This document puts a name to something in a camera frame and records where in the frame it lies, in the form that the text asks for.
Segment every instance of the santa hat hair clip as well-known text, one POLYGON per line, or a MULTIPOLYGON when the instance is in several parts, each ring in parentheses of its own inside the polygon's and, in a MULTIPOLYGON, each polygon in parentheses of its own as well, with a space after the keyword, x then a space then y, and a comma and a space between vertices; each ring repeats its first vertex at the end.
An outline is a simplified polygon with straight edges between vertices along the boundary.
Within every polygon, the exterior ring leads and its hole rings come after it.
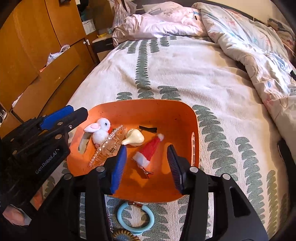
POLYGON ((132 158, 138 164, 139 168, 141 168, 144 171, 147 178, 149 178, 149 174, 153 174, 153 172, 149 172, 145 168, 150 164, 150 160, 154 155, 158 144, 163 140, 163 138, 163 134, 157 134, 156 137, 149 141, 132 158))

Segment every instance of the nightstand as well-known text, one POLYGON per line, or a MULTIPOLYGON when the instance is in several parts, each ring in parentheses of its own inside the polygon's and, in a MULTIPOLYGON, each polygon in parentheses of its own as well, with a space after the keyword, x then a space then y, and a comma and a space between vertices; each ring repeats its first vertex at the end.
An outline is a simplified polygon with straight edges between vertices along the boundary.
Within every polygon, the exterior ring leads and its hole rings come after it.
POLYGON ((102 38, 95 39, 92 42, 92 48, 97 53, 99 60, 102 61, 109 52, 114 49, 112 34, 107 34, 102 38))

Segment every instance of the black drawer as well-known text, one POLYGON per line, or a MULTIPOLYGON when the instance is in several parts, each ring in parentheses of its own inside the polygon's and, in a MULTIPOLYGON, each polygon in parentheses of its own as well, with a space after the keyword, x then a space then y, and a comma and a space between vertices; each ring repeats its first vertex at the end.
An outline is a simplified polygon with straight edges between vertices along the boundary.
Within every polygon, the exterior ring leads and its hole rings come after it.
POLYGON ((113 39, 108 38, 106 40, 101 40, 101 41, 95 42, 92 44, 92 48, 95 53, 100 53, 100 52, 104 52, 107 50, 112 50, 112 49, 114 49, 113 39))

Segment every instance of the plastic bag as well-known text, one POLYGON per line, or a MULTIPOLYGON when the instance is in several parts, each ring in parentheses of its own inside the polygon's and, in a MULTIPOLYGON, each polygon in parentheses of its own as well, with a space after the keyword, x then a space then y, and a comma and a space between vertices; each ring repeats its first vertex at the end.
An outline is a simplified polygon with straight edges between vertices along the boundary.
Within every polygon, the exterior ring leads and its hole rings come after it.
POLYGON ((124 23, 126 17, 129 13, 124 9, 121 0, 115 0, 114 2, 115 16, 113 20, 112 29, 124 23))
POLYGON ((70 45, 64 45, 61 48, 61 51, 59 51, 58 53, 53 53, 53 54, 50 53, 47 58, 46 66, 48 66, 52 61, 54 61, 57 57, 59 57, 62 53, 64 53, 69 48, 70 48, 70 45))
POLYGON ((126 4, 126 11, 130 16, 136 13, 137 4, 133 3, 131 0, 124 0, 124 3, 126 4))

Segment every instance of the light blue bracelet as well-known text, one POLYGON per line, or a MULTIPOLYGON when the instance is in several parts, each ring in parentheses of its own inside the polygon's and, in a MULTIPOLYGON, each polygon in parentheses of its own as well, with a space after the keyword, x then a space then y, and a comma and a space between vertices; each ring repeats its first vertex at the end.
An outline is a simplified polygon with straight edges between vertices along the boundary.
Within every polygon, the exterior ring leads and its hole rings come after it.
POLYGON ((144 231, 147 231, 150 228, 152 228, 152 226, 154 224, 154 215, 153 215, 152 211, 146 205, 143 205, 143 204, 140 204, 140 203, 135 203, 135 202, 125 202, 125 203, 123 203, 119 207, 119 209, 117 211, 117 219, 118 219, 118 222, 120 223, 120 225, 124 229, 130 231, 133 235, 140 235, 140 234, 142 234, 144 231), (132 227, 126 225, 126 223, 122 220, 122 216, 121 215, 122 215, 122 211, 126 207, 128 207, 130 205, 135 205, 136 207, 141 208, 143 211, 145 211, 148 214, 148 216, 149 216, 149 223, 148 223, 147 226, 145 226, 143 228, 136 229, 136 228, 132 228, 132 227))

